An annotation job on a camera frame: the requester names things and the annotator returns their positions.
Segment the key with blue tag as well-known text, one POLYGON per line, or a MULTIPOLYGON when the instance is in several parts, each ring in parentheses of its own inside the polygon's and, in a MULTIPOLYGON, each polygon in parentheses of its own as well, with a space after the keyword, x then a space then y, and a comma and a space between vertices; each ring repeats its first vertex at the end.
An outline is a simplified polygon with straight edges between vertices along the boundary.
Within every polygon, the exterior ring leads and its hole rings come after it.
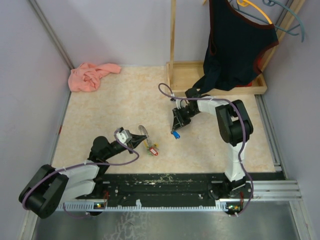
POLYGON ((170 133, 174 136, 175 139, 179 139, 181 137, 177 131, 171 131, 170 133))

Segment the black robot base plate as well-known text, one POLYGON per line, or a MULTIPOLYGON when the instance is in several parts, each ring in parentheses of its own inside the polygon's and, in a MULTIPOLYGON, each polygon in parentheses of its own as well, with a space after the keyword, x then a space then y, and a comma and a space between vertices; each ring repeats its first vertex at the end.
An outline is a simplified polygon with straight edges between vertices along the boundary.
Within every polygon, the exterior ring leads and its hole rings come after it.
POLYGON ((108 207, 214 207, 216 201, 239 202, 252 193, 251 183, 230 183, 223 173, 105 174, 93 192, 79 200, 102 200, 108 207))

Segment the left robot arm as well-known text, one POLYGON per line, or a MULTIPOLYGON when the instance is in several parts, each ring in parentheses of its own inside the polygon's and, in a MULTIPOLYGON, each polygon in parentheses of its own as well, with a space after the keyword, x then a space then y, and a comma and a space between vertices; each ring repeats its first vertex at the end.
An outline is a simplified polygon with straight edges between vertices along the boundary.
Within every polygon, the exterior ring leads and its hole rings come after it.
POLYGON ((104 186, 98 181, 112 166, 108 159, 124 151, 135 154, 135 148, 148 138, 123 128, 118 128, 114 137, 113 142, 105 136, 96 137, 88 159, 82 163, 62 168, 49 164, 41 166, 18 197, 22 207, 46 219, 59 205, 78 197, 101 197, 104 186))

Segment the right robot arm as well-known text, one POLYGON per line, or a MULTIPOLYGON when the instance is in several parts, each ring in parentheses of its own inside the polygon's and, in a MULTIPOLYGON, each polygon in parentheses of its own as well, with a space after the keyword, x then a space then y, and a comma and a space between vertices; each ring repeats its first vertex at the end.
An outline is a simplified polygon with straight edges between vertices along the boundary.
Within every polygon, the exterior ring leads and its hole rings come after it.
POLYGON ((228 145, 228 166, 224 172, 226 177, 223 192, 229 198, 235 198, 241 187, 246 184, 246 171, 243 166, 247 141, 253 133, 253 124, 241 100, 229 101, 208 94, 195 95, 195 89, 189 89, 186 98, 171 94, 171 101, 176 107, 173 112, 171 134, 180 138, 178 130, 191 123, 191 118, 199 113, 207 113, 216 117, 222 140, 228 145))

